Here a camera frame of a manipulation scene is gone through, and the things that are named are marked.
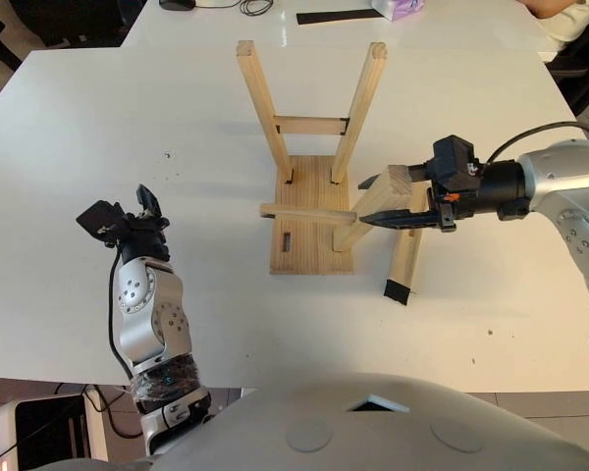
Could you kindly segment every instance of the wood grain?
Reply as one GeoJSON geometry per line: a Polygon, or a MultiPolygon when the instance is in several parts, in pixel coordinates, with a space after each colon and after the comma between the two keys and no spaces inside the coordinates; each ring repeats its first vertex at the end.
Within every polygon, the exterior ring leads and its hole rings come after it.
{"type": "Polygon", "coordinates": [[[348,226],[353,224],[356,219],[356,214],[350,211],[299,208],[284,204],[267,203],[259,205],[259,215],[262,218],[279,216],[284,221],[307,221],[309,223],[331,224],[334,226],[348,226]]]}
{"type": "Polygon", "coordinates": [[[273,117],[281,134],[333,134],[340,135],[347,129],[345,118],[315,118],[311,116],[273,117]]]}
{"type": "Polygon", "coordinates": [[[360,136],[362,125],[369,111],[375,89],[380,81],[386,65],[387,49],[383,42],[372,42],[366,54],[364,67],[355,88],[355,94],[349,109],[349,123],[345,135],[341,137],[336,151],[336,158],[332,165],[332,182],[340,183],[347,175],[349,159],[353,153],[355,143],[360,136]]]}
{"type": "MultiPolygon", "coordinates": [[[[420,213],[427,209],[428,183],[414,183],[410,199],[410,211],[420,213]]],[[[412,287],[412,276],[416,266],[422,229],[398,231],[397,242],[393,250],[393,258],[389,269],[388,281],[395,282],[405,288],[412,287]]]]}
{"type": "Polygon", "coordinates": [[[287,182],[293,175],[293,165],[286,151],[286,143],[281,134],[277,132],[275,123],[275,107],[271,100],[266,78],[262,72],[262,66],[257,57],[257,51],[253,41],[239,41],[236,49],[236,57],[240,70],[244,76],[246,87],[251,95],[253,106],[257,112],[268,146],[273,154],[280,182],[287,182]]]}
{"type": "MultiPolygon", "coordinates": [[[[389,165],[375,180],[373,185],[355,203],[352,212],[358,218],[386,211],[406,208],[410,202],[412,180],[406,165],[389,165]]],[[[334,229],[334,250],[349,250],[373,226],[362,223],[359,219],[350,226],[334,229]]]]}
{"type": "MultiPolygon", "coordinates": [[[[291,156],[293,182],[277,182],[275,203],[298,208],[348,210],[348,182],[330,181],[332,155],[291,156]]],[[[270,272],[273,275],[351,275],[351,251],[333,250],[334,227],[327,224],[289,221],[275,216],[270,272]],[[286,234],[290,250],[285,251],[286,234]]]]}

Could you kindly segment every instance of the circular marker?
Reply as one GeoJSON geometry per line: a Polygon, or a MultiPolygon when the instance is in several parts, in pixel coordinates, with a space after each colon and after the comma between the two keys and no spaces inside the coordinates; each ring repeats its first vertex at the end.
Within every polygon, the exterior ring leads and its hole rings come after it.
{"type": "Polygon", "coordinates": [[[286,431],[288,445],[302,453],[311,453],[325,447],[333,437],[332,429],[321,419],[304,419],[286,431]]]}

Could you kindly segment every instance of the person's arm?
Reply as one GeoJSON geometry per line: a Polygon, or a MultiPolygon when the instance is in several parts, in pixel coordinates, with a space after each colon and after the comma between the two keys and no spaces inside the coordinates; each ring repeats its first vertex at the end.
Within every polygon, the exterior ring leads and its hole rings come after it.
{"type": "Polygon", "coordinates": [[[523,3],[530,12],[540,20],[553,17],[565,8],[576,3],[576,0],[517,0],[523,3]]]}

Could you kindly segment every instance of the computer mouse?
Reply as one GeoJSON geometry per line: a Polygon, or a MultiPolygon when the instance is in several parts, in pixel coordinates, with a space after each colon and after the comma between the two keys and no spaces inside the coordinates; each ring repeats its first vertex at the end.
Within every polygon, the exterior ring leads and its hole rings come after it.
{"type": "Polygon", "coordinates": [[[187,12],[196,6],[196,0],[159,0],[159,6],[164,10],[187,12]]]}

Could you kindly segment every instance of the white table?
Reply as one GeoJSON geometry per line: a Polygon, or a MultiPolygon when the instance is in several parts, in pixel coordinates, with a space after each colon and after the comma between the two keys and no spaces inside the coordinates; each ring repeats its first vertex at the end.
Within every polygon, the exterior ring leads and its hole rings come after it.
{"type": "MultiPolygon", "coordinates": [[[[225,0],[203,0],[224,5],[225,0]]],[[[550,62],[558,50],[527,9],[515,0],[426,0],[418,14],[300,26],[296,13],[370,8],[369,0],[276,0],[256,18],[238,8],[170,12],[150,0],[123,46],[228,46],[253,39],[271,46],[362,46],[385,41],[410,49],[533,51],[550,62]]]]}
{"type": "MultiPolygon", "coordinates": [[[[365,48],[258,50],[278,113],[348,111],[365,48]]],[[[450,133],[484,160],[513,134],[568,119],[534,53],[391,49],[351,200],[358,182],[422,163],[450,133]]],[[[549,131],[503,157],[579,136],[549,131]]],[[[335,136],[287,141],[293,154],[336,148],[335,136]]],[[[589,390],[589,297],[546,219],[482,215],[454,234],[427,231],[403,307],[382,296],[388,230],[357,244],[354,276],[268,274],[271,222],[258,205],[272,201],[274,173],[235,44],[32,53],[0,95],[0,377],[124,381],[106,340],[114,254],[74,218],[97,199],[136,210],[145,183],[172,221],[209,387],[356,371],[462,391],[589,390]]]]}

